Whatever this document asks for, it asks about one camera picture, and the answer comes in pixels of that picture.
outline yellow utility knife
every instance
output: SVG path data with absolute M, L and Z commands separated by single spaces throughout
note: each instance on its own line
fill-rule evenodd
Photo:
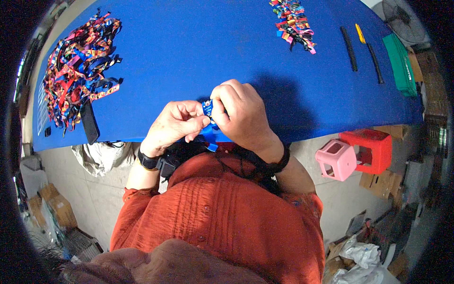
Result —
M 356 27 L 356 31 L 358 32 L 358 35 L 360 37 L 360 41 L 362 44 L 366 44 L 366 40 L 364 39 L 364 36 L 363 36 L 363 32 L 361 31 L 361 28 L 358 24 L 355 24 L 355 27 Z

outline pink plastic stool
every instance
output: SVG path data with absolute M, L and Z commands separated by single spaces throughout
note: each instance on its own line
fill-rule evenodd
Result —
M 315 153 L 315 160 L 320 164 L 322 176 L 340 181 L 346 180 L 356 169 L 356 154 L 353 146 L 331 139 Z

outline white plastic bag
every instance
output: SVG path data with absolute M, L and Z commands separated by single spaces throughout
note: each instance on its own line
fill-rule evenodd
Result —
M 358 243 L 356 235 L 353 235 L 340 250 L 339 255 L 346 259 L 352 259 L 362 268 L 369 265 L 377 266 L 380 262 L 379 246 L 375 244 Z
M 358 243 L 356 235 L 348 239 L 339 255 L 353 259 L 356 265 L 350 269 L 339 269 L 329 284 L 380 284 L 383 268 L 380 265 L 378 245 Z
M 131 142 L 104 143 L 71 146 L 71 150 L 82 167 L 94 177 L 105 176 L 115 167 L 127 167 L 134 163 L 134 152 Z

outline blue table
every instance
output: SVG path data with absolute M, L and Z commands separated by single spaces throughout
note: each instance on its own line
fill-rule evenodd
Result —
M 232 78 L 257 89 L 271 127 L 285 142 L 422 122 L 419 98 L 406 98 L 396 88 L 382 42 L 391 30 L 372 10 L 359 0 L 307 0 L 302 5 L 315 32 L 315 55 L 300 44 L 290 52 L 289 44 L 276 37 L 278 19 L 265 0 L 98 0 L 59 38 L 86 23 L 97 7 L 122 21 L 123 29 L 113 43 L 123 61 L 105 75 L 123 77 L 124 82 L 118 92 L 93 102 L 101 133 L 98 141 L 141 141 L 166 103 L 209 97 L 216 85 Z M 378 84 L 355 23 L 375 49 L 383 85 Z M 349 31 L 359 72 L 352 71 L 341 25 Z M 40 67 L 38 84 L 46 63 Z M 82 124 L 64 138 L 55 127 L 50 137 L 44 137 L 37 134 L 36 120 L 36 151 L 87 142 Z

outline black phone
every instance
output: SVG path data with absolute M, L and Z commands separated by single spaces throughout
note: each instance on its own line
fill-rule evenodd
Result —
M 94 118 L 93 108 L 90 100 L 87 100 L 80 109 L 80 117 L 84 125 L 85 135 L 87 136 L 88 144 L 93 145 L 99 138 L 99 128 Z

